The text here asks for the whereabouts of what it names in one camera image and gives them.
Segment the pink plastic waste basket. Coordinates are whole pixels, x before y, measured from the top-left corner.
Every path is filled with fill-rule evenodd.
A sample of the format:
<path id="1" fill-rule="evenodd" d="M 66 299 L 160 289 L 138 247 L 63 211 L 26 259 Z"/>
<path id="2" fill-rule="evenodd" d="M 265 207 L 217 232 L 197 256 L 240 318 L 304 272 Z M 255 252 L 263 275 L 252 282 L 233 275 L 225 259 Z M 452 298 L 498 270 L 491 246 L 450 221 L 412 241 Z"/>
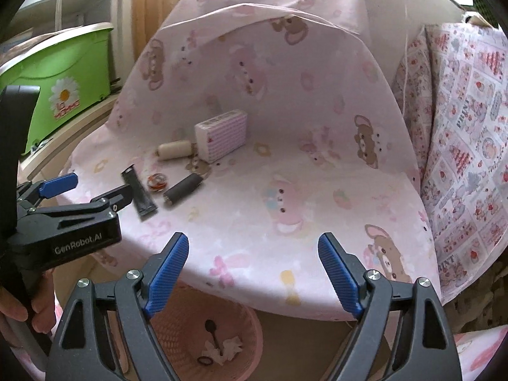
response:
<path id="1" fill-rule="evenodd" d="M 205 342 L 213 342 L 205 321 L 216 323 L 219 342 L 238 336 L 243 352 L 225 365 L 199 359 Z M 256 370 L 264 346 L 257 314 L 251 308 L 177 284 L 164 309 L 151 319 L 158 342 L 181 380 L 247 380 Z"/>

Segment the patterned print bedsheet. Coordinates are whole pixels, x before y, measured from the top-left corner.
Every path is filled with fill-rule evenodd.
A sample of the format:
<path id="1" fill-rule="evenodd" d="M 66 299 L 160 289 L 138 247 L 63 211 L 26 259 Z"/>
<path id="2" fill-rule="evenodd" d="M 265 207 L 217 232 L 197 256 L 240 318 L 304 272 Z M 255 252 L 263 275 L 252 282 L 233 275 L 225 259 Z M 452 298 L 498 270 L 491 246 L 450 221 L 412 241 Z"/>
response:
<path id="1" fill-rule="evenodd" d="M 426 25 L 393 81 L 420 173 L 444 302 L 507 245 L 507 39 L 468 23 Z"/>

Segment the black plastic spoon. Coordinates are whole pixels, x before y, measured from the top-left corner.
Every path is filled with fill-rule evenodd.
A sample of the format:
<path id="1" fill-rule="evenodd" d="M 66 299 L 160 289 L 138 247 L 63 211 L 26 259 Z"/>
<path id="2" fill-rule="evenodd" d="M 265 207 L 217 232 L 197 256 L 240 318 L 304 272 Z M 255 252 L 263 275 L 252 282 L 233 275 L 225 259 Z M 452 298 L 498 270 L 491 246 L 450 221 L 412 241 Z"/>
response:
<path id="1" fill-rule="evenodd" d="M 204 326 L 205 326 L 206 331 L 212 336 L 214 347 L 216 349 L 218 349 L 220 353 L 222 353 L 220 342 L 218 341 L 218 338 L 216 336 L 216 330 L 217 330 L 216 323 L 211 319 L 207 319 L 205 321 Z"/>

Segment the cream thread spool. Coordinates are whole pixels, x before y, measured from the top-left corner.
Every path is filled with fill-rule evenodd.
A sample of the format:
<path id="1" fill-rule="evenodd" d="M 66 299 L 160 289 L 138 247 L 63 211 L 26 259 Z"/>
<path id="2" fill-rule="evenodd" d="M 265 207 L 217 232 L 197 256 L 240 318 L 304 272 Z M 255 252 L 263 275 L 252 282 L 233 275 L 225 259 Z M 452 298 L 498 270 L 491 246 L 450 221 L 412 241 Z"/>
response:
<path id="1" fill-rule="evenodd" d="M 193 144 L 189 140 L 178 140 L 157 147 L 157 159 L 166 161 L 189 157 L 193 154 Z"/>

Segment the pink checkered tissue pack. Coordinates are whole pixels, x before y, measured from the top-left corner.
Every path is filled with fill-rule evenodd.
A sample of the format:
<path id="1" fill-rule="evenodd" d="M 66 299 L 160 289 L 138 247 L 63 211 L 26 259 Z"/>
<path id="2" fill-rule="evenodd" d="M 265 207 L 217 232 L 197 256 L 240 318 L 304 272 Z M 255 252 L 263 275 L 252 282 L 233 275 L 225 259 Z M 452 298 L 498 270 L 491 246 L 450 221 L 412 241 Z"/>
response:
<path id="1" fill-rule="evenodd" d="M 198 157 L 211 164 L 243 146 L 247 118 L 246 112 L 235 109 L 196 124 Z"/>

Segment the green plastic storage box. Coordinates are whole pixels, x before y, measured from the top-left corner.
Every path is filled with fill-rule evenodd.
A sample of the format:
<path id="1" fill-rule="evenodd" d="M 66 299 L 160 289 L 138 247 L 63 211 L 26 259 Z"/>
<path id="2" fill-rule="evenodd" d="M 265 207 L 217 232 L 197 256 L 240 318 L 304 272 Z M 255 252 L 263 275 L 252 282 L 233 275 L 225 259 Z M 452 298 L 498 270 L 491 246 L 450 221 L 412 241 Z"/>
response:
<path id="1" fill-rule="evenodd" d="M 40 88 L 24 154 L 109 96 L 109 36 L 113 29 L 112 23 L 66 29 L 1 65 L 3 88 Z"/>

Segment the white tissue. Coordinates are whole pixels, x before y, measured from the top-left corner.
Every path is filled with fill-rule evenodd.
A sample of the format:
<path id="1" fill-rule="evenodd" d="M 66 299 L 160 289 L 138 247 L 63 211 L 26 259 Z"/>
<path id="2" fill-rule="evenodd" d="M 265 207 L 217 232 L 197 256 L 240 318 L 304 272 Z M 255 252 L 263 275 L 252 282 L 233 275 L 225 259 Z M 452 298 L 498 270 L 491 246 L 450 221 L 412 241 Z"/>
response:
<path id="1" fill-rule="evenodd" d="M 214 347 L 211 341 L 205 342 L 205 349 L 202 350 L 199 359 L 204 359 L 206 364 L 225 365 L 233 361 L 236 356 L 243 352 L 244 345 L 238 336 L 220 342 L 222 353 Z"/>

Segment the black thread spool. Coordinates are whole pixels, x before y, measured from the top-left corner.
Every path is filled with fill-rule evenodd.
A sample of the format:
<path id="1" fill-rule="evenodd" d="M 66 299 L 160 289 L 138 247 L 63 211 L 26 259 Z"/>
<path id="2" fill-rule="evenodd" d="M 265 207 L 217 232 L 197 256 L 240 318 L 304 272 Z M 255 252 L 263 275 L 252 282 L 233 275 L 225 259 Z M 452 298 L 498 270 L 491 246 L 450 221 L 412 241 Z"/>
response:
<path id="1" fill-rule="evenodd" d="M 196 173 L 191 173 L 164 192 L 164 200 L 166 204 L 175 205 L 181 200 L 187 198 L 202 184 L 202 182 L 202 176 Z"/>

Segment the pink bear-print chair cover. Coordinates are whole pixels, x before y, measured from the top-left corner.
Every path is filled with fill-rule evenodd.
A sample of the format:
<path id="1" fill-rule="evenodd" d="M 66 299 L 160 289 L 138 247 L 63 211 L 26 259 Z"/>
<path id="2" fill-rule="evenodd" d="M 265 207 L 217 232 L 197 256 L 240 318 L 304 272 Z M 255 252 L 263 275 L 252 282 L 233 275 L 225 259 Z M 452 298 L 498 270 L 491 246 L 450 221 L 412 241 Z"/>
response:
<path id="1" fill-rule="evenodd" d="M 156 197 L 148 219 L 121 211 L 123 239 L 98 257 L 120 273 L 183 232 L 188 285 L 250 307 L 339 320 L 344 309 L 318 259 L 331 232 L 388 279 L 439 281 L 408 131 L 366 46 L 364 0 L 181 0 L 146 45 L 109 120 L 83 139 L 66 169 L 84 203 L 121 182 L 202 185 L 175 205 Z M 243 146 L 211 164 L 195 125 L 247 113 Z M 157 147 L 189 140 L 189 157 Z"/>

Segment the small red round candy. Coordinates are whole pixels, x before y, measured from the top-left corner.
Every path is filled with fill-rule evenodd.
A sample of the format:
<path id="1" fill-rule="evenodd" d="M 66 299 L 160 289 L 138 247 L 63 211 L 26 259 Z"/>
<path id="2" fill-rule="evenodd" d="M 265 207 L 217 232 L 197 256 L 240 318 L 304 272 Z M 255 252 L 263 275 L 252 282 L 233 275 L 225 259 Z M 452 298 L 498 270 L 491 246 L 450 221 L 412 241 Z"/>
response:
<path id="1" fill-rule="evenodd" d="M 151 191 L 161 191 L 167 187 L 167 177 L 162 173 L 155 173 L 147 177 L 146 184 Z"/>

